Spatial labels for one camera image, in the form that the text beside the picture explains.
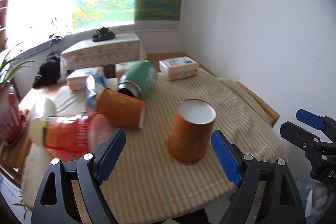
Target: red and white vase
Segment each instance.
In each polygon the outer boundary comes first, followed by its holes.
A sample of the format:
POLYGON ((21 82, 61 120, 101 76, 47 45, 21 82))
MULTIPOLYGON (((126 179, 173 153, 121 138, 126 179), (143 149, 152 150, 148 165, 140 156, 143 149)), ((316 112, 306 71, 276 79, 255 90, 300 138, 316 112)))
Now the red and white vase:
POLYGON ((9 84, 0 90, 0 143, 14 145, 25 129, 26 117, 19 110, 15 90, 9 84))

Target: green bottle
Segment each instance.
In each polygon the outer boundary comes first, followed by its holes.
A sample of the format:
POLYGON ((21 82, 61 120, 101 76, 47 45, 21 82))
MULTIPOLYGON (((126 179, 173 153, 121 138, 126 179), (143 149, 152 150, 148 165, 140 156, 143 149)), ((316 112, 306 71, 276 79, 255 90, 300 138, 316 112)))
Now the green bottle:
POLYGON ((149 62, 134 64, 119 80, 117 91, 144 100, 157 80, 157 70, 149 62))

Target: brown paper cup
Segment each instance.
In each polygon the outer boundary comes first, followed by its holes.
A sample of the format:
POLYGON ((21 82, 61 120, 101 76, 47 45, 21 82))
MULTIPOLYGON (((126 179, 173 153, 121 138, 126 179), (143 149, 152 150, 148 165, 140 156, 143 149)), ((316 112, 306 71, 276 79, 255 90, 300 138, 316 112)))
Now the brown paper cup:
POLYGON ((103 114, 110 125, 142 128, 145 102, 111 89, 101 89, 97 94, 96 111, 103 114))
POLYGON ((170 154, 186 164, 204 158, 215 118, 216 111, 207 102, 198 99, 181 102, 167 143, 170 154))

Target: window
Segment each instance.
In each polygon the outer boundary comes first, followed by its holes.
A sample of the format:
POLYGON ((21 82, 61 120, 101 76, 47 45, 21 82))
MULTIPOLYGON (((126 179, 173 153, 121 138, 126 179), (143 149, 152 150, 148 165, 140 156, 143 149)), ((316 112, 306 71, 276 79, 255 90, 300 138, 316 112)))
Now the window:
POLYGON ((72 0, 8 0, 8 48, 19 42, 25 42, 23 48, 46 42, 56 31, 54 17, 58 28, 71 31, 71 10, 72 0))

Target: metal screw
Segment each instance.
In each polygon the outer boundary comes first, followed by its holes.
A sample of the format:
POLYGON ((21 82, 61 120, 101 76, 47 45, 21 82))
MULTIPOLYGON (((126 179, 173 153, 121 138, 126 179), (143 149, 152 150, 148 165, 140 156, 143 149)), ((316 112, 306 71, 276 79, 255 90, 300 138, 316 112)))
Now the metal screw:
POLYGON ((253 160, 253 157, 250 154, 245 154, 244 155, 244 159, 246 159, 246 160, 253 160))
POLYGON ((283 159, 279 159, 278 164, 284 166, 286 164, 286 162, 283 159))
POLYGON ((59 163, 59 159, 58 158, 54 158, 54 159, 51 160, 51 164, 52 165, 56 165, 58 163, 59 163))
POLYGON ((93 157, 93 155, 91 153, 87 153, 87 154, 84 155, 85 160, 90 160, 90 159, 92 159, 92 157, 93 157))

